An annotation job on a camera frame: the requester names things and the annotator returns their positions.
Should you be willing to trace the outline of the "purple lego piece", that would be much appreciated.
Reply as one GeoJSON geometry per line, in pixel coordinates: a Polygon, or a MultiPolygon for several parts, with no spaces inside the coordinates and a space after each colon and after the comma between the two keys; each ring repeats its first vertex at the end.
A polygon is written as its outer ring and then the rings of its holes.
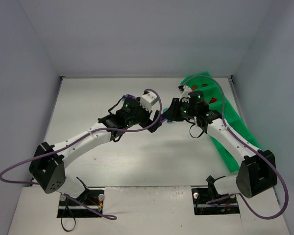
{"type": "Polygon", "coordinates": [[[135,99],[135,96],[133,96],[133,95],[131,95],[131,94],[126,94],[124,97],[125,97],[125,98],[133,98],[133,99],[135,99]]]}

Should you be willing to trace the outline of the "red lego brick single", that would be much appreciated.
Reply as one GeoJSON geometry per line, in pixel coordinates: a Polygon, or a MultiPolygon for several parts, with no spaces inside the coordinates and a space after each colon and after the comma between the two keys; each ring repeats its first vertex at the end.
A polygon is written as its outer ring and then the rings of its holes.
{"type": "Polygon", "coordinates": [[[217,99],[214,98],[214,97],[212,97],[212,98],[210,99],[210,101],[209,101],[209,104],[213,104],[213,103],[215,103],[215,102],[217,102],[217,99]]]}

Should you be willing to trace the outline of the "blue round lego piece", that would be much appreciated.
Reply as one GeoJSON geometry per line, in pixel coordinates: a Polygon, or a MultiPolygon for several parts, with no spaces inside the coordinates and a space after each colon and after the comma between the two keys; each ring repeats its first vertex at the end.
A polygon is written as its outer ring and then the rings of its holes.
{"type": "Polygon", "coordinates": [[[167,119],[167,123],[173,123],[173,121],[170,120],[170,119],[167,119]]]}

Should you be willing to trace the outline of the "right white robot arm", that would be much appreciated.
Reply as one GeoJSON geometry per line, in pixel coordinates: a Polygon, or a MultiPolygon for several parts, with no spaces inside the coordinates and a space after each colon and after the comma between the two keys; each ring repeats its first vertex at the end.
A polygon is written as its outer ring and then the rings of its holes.
{"type": "Polygon", "coordinates": [[[170,107],[161,116],[172,121],[193,120],[196,126],[216,139],[234,157],[239,171],[211,183],[217,194],[241,193],[246,198],[252,198],[277,184],[277,175],[272,169],[275,166],[273,153],[262,151],[242,138],[222,120],[220,112],[209,108],[201,91],[173,98],[170,107]]]}

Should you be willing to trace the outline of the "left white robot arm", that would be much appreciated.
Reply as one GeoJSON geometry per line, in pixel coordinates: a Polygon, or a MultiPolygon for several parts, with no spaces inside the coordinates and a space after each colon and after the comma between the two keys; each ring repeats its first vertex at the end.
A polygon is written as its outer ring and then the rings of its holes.
{"type": "Polygon", "coordinates": [[[77,158],[90,150],[111,141],[117,142],[132,127],[139,125],[140,130],[154,132],[161,126],[160,112],[156,111],[151,119],[152,107],[160,103],[154,92],[140,97],[126,97],[122,107],[109,114],[88,130],[57,144],[40,144],[35,152],[29,171],[46,194],[59,192],[72,198],[85,194],[88,187],[78,177],[71,177],[65,169],[77,158]]]}

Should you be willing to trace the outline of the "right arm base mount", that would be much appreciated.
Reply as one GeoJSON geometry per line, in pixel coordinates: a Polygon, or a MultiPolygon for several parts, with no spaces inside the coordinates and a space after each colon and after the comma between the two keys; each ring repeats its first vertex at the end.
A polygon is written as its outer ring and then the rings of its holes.
{"type": "Polygon", "coordinates": [[[240,214],[236,196],[214,195],[208,187],[191,188],[194,215],[240,214]]]}

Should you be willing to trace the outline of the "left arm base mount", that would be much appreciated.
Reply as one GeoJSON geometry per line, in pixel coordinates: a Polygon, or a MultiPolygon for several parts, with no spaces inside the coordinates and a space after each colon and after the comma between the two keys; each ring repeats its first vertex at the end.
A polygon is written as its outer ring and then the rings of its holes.
{"type": "MultiPolygon", "coordinates": [[[[102,213],[103,210],[103,198],[104,188],[91,188],[89,195],[83,201],[80,202],[89,208],[102,213]]],[[[60,195],[57,218],[98,218],[101,217],[91,211],[87,210],[83,206],[68,199],[67,197],[60,195]]]]}

